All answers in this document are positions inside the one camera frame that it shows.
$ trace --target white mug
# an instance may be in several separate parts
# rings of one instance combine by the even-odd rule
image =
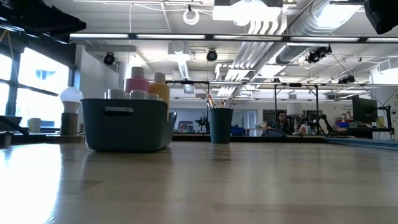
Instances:
[[[130,92],[130,99],[132,100],[146,100],[147,92],[142,90],[132,90]]]
[[[124,91],[123,90],[108,90],[108,99],[124,99]]]
[[[40,125],[42,120],[40,118],[29,119],[29,132],[30,133],[40,133]]]
[[[147,100],[159,100],[159,95],[155,93],[148,93]]]

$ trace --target gray plastic bin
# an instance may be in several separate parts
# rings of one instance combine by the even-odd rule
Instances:
[[[174,124],[156,100],[83,99],[86,145],[96,151],[154,152],[167,147]]]

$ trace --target person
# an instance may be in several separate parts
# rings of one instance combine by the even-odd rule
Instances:
[[[286,112],[278,112],[278,120],[274,122],[272,128],[283,131],[285,134],[292,134],[294,132],[294,123],[287,119]]]

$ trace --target round light bulb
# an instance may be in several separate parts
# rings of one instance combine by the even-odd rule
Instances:
[[[71,101],[75,103],[80,103],[80,100],[83,99],[83,94],[75,87],[68,87],[61,92],[60,99],[62,102]]]
[[[64,113],[76,113],[80,107],[80,100],[83,99],[83,94],[75,87],[68,87],[62,91],[60,99]]]

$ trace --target computer monitor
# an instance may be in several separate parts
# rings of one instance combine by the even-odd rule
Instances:
[[[362,99],[359,96],[353,96],[354,121],[376,122],[377,120],[377,101]]]

